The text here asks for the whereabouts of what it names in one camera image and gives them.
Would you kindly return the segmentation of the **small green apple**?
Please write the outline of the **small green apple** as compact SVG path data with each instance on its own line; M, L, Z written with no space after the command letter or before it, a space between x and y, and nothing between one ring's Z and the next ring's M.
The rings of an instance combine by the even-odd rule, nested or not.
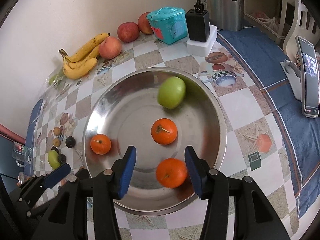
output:
M61 165L59 162L59 154L55 150L48 152L47 159L52 169L56 169Z

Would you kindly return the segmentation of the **dark purple fruit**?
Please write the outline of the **dark purple fruit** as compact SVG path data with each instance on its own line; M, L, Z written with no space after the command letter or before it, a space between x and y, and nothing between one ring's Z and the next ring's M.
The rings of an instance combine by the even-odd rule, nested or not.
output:
M64 154L59 154L57 160L60 164L66 163L66 156Z
M68 148L73 148L76 145L76 140L72 136L68 136L65 140L65 145Z

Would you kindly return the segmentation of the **tan round fruit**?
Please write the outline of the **tan round fruit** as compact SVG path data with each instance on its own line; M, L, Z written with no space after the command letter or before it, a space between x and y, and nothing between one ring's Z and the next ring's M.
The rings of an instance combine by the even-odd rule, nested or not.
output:
M58 137L61 134L61 128L60 127L55 127L53 129L53 133L54 133L55 136Z
M53 139L53 146L54 147L59 147L61 145L61 140L60 138L56 137Z

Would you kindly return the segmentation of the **near orange tangerine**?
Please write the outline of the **near orange tangerine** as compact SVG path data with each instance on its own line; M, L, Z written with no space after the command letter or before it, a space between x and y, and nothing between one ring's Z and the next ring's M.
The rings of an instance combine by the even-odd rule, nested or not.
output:
M159 163L156 179L164 187L174 189L181 186L188 176L185 163L179 159L168 158Z

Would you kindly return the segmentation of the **orange tangerine with stem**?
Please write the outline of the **orange tangerine with stem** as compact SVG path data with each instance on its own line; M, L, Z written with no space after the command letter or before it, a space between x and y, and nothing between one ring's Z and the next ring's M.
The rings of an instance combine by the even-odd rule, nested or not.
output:
M160 145L169 145L177 138L178 130L175 123L168 118L156 120L151 128L153 140Z

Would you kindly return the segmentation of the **round steel tray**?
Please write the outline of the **round steel tray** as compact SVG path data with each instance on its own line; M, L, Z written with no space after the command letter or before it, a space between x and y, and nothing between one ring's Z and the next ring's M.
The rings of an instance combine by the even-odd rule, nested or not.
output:
M158 102L163 82L178 77L185 96L174 109ZM165 159L184 159L192 146L210 167L220 168L226 152L226 123L219 102L196 75L182 70L146 68L122 77L99 97L84 127L82 156L89 175L95 177L136 148L136 164L127 194L115 201L125 212L161 216L181 210L197 198L189 178L174 189L156 177Z

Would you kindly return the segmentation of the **checkered printed tablecloth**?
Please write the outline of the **checkered printed tablecloth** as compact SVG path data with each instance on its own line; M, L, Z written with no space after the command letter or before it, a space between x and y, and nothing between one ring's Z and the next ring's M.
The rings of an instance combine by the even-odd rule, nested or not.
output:
M252 176L277 211L291 239L310 228L319 211L319 119L303 116L281 68L283 51L257 27L219 31L211 57L187 52L185 40L164 44L140 35L111 61L102 60L86 77L62 79L32 110L27 145L34 149L27 174L51 171L47 152L53 129L76 139L61 145L72 172L84 165L82 134L88 115L105 90L137 70L164 67L185 71L217 98L224 115L227 147L221 171L234 178Z

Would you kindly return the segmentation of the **yellow banana bunch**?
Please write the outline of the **yellow banana bunch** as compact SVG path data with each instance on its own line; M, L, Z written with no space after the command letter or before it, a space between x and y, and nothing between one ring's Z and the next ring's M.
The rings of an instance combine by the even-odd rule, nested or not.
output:
M62 56L62 71L64 75L71 80L77 80L87 75L97 65L100 44L109 36L109 33L98 34L72 56L60 49L59 53Z

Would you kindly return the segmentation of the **pale red apple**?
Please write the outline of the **pale red apple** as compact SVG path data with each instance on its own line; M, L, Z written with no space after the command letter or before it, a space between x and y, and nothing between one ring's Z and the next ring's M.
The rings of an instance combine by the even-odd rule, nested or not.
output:
M118 56L122 51L121 42L115 37L107 37L99 46L99 54L102 58L110 60Z

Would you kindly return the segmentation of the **white phone stand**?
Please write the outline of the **white phone stand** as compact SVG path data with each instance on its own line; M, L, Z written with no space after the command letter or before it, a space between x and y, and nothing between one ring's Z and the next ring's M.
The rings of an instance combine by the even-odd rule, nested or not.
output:
M281 61L280 65L289 81L295 98L299 101L302 101L303 93L300 69L291 60Z

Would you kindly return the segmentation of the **middle red apple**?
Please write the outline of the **middle red apple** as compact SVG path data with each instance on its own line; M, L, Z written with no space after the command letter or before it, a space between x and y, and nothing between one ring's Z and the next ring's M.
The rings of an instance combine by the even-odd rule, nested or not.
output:
M124 43L133 42L139 37L139 27L135 22L122 23L117 29L117 35Z

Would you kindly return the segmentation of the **far red apple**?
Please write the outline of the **far red apple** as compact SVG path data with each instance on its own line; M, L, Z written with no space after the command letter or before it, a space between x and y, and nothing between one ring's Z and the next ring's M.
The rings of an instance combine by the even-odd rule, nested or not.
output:
M138 23L137 23L140 31L145 35L153 34L153 30L151 28L151 25L149 24L149 21L146 18L148 14L149 14L149 12L145 12L145 13L141 14L139 16Z

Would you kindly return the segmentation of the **teal plastic box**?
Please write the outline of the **teal plastic box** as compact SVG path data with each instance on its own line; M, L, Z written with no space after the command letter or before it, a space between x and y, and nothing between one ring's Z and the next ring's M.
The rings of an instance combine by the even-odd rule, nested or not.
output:
M182 8L162 7L148 13L146 19L157 39L166 44L173 44L188 35Z

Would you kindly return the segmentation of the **black power adapter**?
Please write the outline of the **black power adapter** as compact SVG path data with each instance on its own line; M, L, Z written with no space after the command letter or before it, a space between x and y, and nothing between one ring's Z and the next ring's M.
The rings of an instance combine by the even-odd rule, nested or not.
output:
M185 14L189 38L192 41L207 42L210 35L210 22L208 11L204 9L203 3L195 4Z

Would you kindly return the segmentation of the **white plastic chair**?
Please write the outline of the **white plastic chair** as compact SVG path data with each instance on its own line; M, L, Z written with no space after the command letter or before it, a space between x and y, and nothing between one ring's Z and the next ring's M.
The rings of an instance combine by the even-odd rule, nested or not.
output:
M293 22L283 43L283 50L292 61L298 51L296 36L305 38L314 47L319 42L319 27L301 0L295 0Z

